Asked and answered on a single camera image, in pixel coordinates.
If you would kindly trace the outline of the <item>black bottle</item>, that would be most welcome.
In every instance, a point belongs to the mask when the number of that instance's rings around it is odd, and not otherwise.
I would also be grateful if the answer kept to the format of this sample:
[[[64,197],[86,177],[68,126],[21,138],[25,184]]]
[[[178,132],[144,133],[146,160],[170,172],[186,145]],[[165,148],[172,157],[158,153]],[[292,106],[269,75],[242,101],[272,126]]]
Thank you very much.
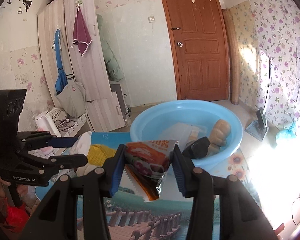
[[[207,137],[199,138],[183,150],[183,156],[190,159],[202,159],[207,156],[210,141]]]

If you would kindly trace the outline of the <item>beige plush toy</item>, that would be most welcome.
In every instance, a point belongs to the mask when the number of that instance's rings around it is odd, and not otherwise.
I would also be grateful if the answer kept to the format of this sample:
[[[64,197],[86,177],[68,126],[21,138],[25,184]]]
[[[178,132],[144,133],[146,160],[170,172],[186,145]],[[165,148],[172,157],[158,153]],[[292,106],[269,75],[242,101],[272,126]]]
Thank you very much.
[[[226,145],[227,143],[226,139],[229,136],[230,132],[231,132],[231,126],[227,121],[223,119],[219,119],[215,123],[209,135],[209,142],[210,142],[210,146],[208,147],[209,155],[214,155],[218,153],[220,151],[220,148]]]

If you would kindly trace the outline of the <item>snack packet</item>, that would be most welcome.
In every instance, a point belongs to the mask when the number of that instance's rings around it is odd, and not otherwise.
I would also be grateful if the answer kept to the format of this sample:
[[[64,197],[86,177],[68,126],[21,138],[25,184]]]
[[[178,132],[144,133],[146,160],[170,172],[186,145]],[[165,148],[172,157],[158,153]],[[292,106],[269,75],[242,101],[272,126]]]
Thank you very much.
[[[144,201],[160,198],[163,180],[172,162],[176,140],[128,142],[125,172]]]

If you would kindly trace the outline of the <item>bag of cotton swabs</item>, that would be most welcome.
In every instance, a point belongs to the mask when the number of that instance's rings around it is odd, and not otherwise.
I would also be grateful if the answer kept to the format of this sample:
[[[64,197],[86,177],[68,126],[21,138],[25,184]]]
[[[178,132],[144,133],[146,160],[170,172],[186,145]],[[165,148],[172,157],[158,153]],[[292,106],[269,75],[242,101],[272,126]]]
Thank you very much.
[[[175,140],[181,150],[199,138],[207,136],[207,127],[178,122],[162,131],[159,140]]]

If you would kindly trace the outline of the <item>white plush in yellow mesh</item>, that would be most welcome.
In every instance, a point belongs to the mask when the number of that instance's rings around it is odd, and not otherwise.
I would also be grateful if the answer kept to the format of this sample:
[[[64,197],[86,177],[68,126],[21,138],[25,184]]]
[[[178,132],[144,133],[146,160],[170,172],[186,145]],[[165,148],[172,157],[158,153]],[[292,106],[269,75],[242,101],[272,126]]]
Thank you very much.
[[[79,167],[76,171],[78,177],[85,176],[97,167],[102,167],[104,162],[115,155],[116,150],[106,145],[92,144],[92,132],[83,133],[71,147],[69,154],[83,154],[87,157],[88,163]]]

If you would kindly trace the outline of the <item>grey tote bag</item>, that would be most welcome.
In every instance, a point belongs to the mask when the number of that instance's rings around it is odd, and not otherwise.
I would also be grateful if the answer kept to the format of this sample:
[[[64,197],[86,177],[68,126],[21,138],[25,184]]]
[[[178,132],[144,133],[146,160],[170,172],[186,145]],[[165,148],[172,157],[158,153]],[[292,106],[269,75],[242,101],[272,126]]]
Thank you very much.
[[[79,118],[86,113],[86,91],[80,82],[70,81],[55,97],[69,116]]]

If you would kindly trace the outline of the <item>blue plastic bag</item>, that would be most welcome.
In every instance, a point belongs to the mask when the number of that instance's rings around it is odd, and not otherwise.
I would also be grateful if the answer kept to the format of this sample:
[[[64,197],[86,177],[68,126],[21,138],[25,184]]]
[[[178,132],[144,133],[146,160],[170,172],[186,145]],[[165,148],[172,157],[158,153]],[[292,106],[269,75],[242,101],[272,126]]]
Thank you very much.
[[[293,122],[289,128],[279,131],[276,135],[276,142],[295,138],[296,137],[295,127],[296,127],[296,123]]]

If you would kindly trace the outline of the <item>blue plastic basin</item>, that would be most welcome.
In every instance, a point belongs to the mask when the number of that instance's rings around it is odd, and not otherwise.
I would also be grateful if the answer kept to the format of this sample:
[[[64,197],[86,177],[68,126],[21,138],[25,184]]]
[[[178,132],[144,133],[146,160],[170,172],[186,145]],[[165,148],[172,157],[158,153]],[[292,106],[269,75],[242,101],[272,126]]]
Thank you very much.
[[[135,118],[130,127],[130,137],[132,141],[159,140],[163,130],[178,122],[205,126],[208,136],[219,119],[227,121],[231,126],[226,145],[213,156],[193,161],[196,166],[208,171],[233,155],[239,149],[243,138],[243,127],[239,118],[221,105],[201,100],[161,103],[143,111]]]

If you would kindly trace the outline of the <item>green quilt roll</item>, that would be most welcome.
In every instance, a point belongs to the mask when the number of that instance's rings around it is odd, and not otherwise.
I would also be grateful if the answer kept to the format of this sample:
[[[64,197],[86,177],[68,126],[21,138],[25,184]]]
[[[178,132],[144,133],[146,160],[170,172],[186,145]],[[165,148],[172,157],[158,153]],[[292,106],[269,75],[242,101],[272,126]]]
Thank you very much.
[[[106,41],[104,37],[104,33],[102,31],[103,18],[99,14],[97,14],[97,23],[98,23],[98,30],[100,34],[103,58],[106,64],[109,80],[114,82],[120,82],[123,79],[123,73],[121,71],[120,65],[118,64],[118,61],[109,43]]]

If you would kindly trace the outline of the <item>maroon towel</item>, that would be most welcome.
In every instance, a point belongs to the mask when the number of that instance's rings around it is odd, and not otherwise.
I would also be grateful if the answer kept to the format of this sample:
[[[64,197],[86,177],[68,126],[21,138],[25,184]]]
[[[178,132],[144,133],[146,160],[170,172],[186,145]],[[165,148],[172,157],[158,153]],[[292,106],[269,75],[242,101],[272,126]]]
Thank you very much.
[[[92,42],[89,30],[85,23],[80,6],[77,7],[74,30],[72,35],[72,44],[78,46],[78,51],[81,56],[84,56]]]

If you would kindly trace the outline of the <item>white wardrobe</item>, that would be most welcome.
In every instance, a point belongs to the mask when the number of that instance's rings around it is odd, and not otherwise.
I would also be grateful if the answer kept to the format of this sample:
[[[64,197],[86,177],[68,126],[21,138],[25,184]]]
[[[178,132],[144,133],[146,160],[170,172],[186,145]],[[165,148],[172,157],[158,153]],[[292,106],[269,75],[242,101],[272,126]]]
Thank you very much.
[[[73,43],[76,12],[80,10],[91,37],[84,55]],[[110,132],[126,125],[117,93],[111,90],[94,0],[54,0],[37,16],[38,41],[44,75],[55,106],[61,106],[55,84],[58,77],[54,44],[61,47],[63,69],[85,89],[84,107],[89,125],[95,132]]]

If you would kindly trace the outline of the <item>brown wooden door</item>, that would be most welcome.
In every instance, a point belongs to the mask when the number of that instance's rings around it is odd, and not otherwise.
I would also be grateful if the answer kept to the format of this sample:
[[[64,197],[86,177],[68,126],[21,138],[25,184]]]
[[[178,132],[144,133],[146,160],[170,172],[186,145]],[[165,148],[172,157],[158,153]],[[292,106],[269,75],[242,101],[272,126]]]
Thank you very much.
[[[229,96],[229,49],[219,0],[162,0],[173,57],[177,98]]]

